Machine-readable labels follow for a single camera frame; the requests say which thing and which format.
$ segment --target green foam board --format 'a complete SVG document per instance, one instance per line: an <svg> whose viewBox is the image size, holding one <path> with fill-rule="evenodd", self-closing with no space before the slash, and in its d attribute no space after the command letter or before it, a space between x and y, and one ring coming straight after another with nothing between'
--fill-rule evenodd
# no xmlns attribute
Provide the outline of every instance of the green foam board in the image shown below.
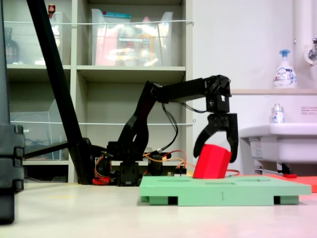
<svg viewBox="0 0 317 238"><path fill-rule="evenodd" d="M299 195L309 195L309 185L266 176L197 179L192 177L143 177L142 202L178 206L259 206L298 204Z"/></svg>

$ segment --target white sink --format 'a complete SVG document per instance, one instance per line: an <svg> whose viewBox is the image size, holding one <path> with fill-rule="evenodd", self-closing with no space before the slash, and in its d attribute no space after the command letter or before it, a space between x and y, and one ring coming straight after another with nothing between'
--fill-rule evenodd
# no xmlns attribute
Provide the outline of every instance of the white sink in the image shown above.
<svg viewBox="0 0 317 238"><path fill-rule="evenodd" d="M271 123L239 131L252 156L278 163L317 164L317 123Z"/></svg>

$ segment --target red component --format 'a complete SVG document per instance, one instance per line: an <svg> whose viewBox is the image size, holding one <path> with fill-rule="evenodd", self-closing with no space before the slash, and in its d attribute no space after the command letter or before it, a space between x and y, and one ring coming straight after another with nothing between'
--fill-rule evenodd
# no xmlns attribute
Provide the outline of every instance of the red component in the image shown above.
<svg viewBox="0 0 317 238"><path fill-rule="evenodd" d="M111 178L94 178L93 179L93 185L110 185Z"/></svg>
<svg viewBox="0 0 317 238"><path fill-rule="evenodd" d="M231 152L216 145L205 144L200 153L193 178L222 179L230 162Z"/></svg>
<svg viewBox="0 0 317 238"><path fill-rule="evenodd" d="M296 179L297 175L283 175L283 177L287 179Z"/></svg>

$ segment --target floor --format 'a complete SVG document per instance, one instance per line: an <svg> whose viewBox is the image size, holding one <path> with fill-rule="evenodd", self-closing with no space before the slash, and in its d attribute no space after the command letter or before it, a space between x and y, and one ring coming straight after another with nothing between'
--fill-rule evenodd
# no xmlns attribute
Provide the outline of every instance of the floor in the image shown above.
<svg viewBox="0 0 317 238"><path fill-rule="evenodd" d="M26 184L0 238L316 238L317 194L300 205L141 204L138 187Z"/></svg>

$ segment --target pump dispenser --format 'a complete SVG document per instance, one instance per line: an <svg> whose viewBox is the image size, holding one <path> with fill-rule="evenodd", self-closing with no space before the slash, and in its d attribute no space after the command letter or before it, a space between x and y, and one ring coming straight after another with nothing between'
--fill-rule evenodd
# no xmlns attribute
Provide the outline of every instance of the pump dispenser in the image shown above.
<svg viewBox="0 0 317 238"><path fill-rule="evenodd" d="M290 51L282 50L279 53L282 55L282 62L275 73L274 88L297 88L296 73L287 57Z"/></svg>

